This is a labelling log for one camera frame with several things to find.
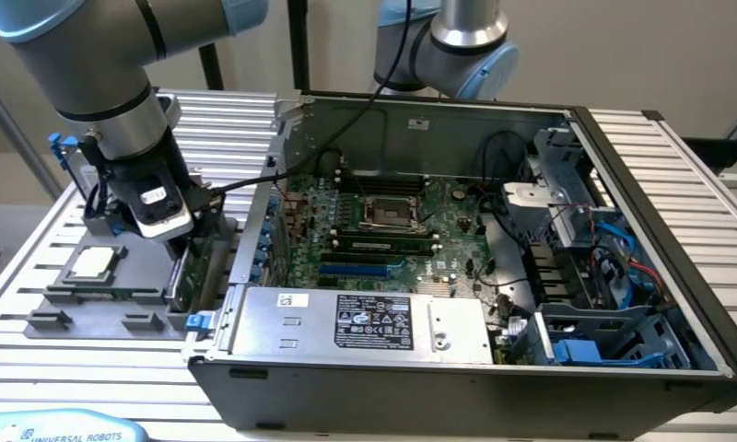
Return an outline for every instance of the slotted aluminum table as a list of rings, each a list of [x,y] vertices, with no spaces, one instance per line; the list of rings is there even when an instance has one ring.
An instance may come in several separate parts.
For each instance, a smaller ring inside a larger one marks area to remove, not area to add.
[[[168,92],[177,94],[183,107],[175,131],[180,147],[205,181],[217,186],[257,176],[275,134],[275,96]],[[737,321],[736,199],[666,123],[648,121],[640,112],[595,110],[594,115]],[[227,211],[240,221],[252,194],[253,188],[245,188],[229,195]],[[81,203],[68,188],[0,276],[0,412],[88,408],[135,420],[155,440],[169,442],[321,439],[315,435],[237,433],[227,427],[183,363],[183,342],[24,337],[24,316],[39,307],[40,292],[55,281],[85,232]],[[684,415],[639,440],[737,442],[737,408],[723,414]]]

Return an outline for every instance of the gray platform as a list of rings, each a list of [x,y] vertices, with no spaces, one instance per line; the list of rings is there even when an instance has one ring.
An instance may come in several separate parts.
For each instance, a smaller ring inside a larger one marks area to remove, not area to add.
[[[215,185],[257,176],[261,154],[273,135],[275,97],[231,92],[181,92],[179,95],[184,117],[176,135],[189,165],[203,168],[205,180],[212,181]],[[640,120],[639,112],[602,111],[596,112],[596,118],[599,117],[602,123],[627,120],[636,121],[632,126],[639,126],[604,128],[608,132],[660,130]],[[654,144],[647,153],[646,145],[634,144],[634,141],[639,141],[635,138],[627,140],[631,143],[622,143],[618,139],[614,141],[619,144],[619,150],[626,151],[622,152],[623,155],[636,151],[642,158],[647,154],[660,154],[668,159],[682,157],[678,151],[667,150],[667,144],[660,145],[663,142],[652,138],[642,140],[659,144]],[[680,164],[678,172],[672,172],[656,168],[655,164],[642,165],[638,160],[631,163],[635,164],[634,172],[639,176],[651,175],[656,170],[663,176],[686,174],[690,181],[676,182],[678,185],[671,189],[686,184],[684,187],[710,196],[711,189],[698,186],[703,182],[699,171],[690,172],[690,169],[683,169],[687,166]],[[252,192],[251,188],[240,189],[229,195],[228,213],[239,220],[245,218]],[[313,435],[239,434],[228,428],[220,422],[219,414],[183,363],[183,342],[31,340],[23,335],[27,326],[23,317],[39,307],[43,302],[40,290],[57,277],[59,271],[44,266],[65,263],[73,245],[85,233],[79,219],[81,213],[76,209],[77,203],[69,189],[27,241],[17,259],[0,276],[0,411],[84,407],[133,419],[148,429],[155,440],[167,442],[324,440],[321,436]],[[671,199],[658,201],[658,204],[675,203]],[[680,225],[696,222],[690,221],[688,216],[678,216],[679,213],[667,211],[666,219],[680,220]],[[722,219],[732,222],[727,209],[720,209],[718,214],[722,215]],[[718,256],[718,260],[722,261],[722,255],[699,256]],[[737,306],[737,295],[734,293],[737,292],[727,291],[726,294],[730,307]],[[737,320],[737,309],[732,310],[732,315]],[[411,437],[332,436],[327,440],[401,441],[411,440]],[[724,414],[687,414],[639,440],[737,442],[737,408]]]

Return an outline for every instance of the motherboard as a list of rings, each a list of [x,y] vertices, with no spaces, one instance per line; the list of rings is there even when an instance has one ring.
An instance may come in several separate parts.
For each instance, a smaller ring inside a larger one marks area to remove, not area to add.
[[[296,177],[289,286],[479,296],[473,272],[491,252],[468,189],[447,178]]]

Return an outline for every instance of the power supply label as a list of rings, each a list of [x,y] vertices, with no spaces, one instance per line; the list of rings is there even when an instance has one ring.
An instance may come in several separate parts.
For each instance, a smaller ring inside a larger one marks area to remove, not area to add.
[[[415,350],[409,297],[339,295],[336,345],[372,350]]]

